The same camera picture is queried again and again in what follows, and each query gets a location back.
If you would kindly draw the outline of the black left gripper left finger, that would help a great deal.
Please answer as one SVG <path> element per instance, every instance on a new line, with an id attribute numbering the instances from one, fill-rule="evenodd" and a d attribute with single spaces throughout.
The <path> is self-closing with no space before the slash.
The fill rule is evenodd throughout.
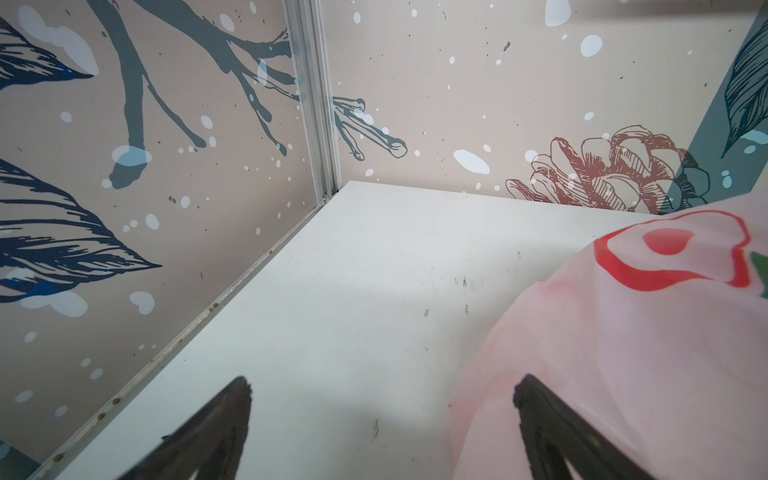
<path id="1" fill-rule="evenodd" d="M 251 404 L 252 390 L 246 378 L 234 378 L 121 478 L 235 478 L 248 435 Z"/>

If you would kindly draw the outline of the pink plastic bag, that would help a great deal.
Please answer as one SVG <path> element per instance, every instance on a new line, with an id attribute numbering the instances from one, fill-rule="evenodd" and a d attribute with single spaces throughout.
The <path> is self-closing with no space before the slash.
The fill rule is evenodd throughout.
<path id="1" fill-rule="evenodd" d="M 455 478 L 530 477 L 527 375 L 655 478 L 765 478 L 766 193 L 607 234 L 525 290 L 450 401 Z"/>

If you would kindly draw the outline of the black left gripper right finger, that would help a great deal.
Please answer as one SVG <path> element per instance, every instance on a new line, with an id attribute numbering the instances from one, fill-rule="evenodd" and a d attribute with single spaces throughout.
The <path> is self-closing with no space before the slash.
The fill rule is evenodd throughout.
<path id="1" fill-rule="evenodd" d="M 535 376 L 516 385 L 513 403 L 533 478 L 652 479 Z"/>

